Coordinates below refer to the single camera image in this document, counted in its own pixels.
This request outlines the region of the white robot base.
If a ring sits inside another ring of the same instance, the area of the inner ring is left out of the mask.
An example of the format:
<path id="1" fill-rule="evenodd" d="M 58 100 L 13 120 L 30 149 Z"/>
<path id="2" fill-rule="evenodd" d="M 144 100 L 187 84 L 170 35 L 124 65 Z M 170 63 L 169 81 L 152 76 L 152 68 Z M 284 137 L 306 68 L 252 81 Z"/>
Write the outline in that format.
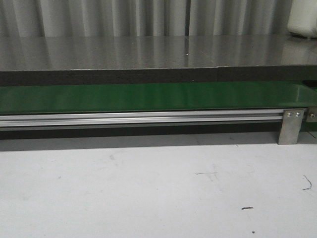
<path id="1" fill-rule="evenodd" d="M 306 38 L 317 37 L 317 0 L 293 0 L 287 29 Z"/>

